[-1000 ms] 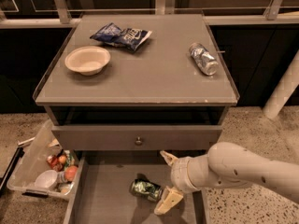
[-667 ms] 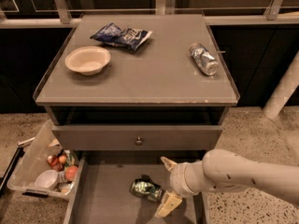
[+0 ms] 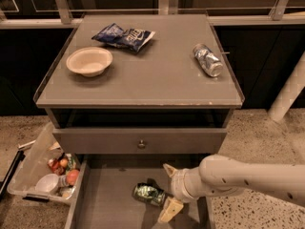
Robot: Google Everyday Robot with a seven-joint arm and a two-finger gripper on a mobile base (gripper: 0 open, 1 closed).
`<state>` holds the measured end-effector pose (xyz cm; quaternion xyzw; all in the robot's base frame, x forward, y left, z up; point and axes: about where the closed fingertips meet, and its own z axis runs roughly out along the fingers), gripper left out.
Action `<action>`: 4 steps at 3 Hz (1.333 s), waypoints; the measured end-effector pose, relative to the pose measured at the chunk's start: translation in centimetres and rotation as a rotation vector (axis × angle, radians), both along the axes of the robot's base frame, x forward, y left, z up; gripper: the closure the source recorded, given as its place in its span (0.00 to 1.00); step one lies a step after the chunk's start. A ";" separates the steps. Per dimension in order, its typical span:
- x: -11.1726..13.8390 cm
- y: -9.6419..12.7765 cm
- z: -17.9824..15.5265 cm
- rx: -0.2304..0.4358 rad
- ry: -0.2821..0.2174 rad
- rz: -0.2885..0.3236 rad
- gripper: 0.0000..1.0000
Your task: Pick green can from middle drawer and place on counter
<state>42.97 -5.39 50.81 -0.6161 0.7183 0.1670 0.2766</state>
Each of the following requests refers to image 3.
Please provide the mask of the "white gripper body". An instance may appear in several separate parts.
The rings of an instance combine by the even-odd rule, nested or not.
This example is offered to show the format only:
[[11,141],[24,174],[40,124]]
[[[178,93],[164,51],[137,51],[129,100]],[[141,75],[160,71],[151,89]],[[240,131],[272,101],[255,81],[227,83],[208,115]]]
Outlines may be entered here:
[[197,168],[178,169],[173,171],[171,176],[171,191],[173,196],[182,203],[190,203],[197,200],[187,189],[187,186],[193,182],[197,176]]

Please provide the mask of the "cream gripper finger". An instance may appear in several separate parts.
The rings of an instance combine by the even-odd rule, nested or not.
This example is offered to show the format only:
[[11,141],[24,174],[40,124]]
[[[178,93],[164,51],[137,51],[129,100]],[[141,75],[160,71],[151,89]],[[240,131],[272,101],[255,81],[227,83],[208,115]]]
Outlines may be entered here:
[[173,177],[175,175],[175,173],[177,172],[177,170],[172,165],[167,164],[167,163],[163,164],[163,168],[165,169],[165,171],[169,177]]
[[184,204],[176,199],[167,197],[163,209],[158,217],[159,223],[167,223],[171,221],[184,207]]

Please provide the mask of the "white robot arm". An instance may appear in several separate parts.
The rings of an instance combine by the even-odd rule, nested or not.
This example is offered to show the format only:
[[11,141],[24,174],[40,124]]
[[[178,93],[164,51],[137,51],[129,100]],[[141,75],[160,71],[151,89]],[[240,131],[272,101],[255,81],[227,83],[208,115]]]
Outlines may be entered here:
[[305,87],[305,53],[301,55],[269,111],[265,113],[265,129],[249,127],[248,118],[238,121],[239,133],[234,135],[236,150],[251,158],[235,160],[232,155],[204,157],[192,169],[163,167],[171,179],[173,195],[165,200],[158,218],[168,222],[186,203],[200,198],[235,196],[248,189],[271,198],[298,206],[305,205],[305,165],[297,163],[269,163],[258,160],[257,154],[276,155],[279,139],[295,133],[305,142],[304,113],[290,114],[290,108]]

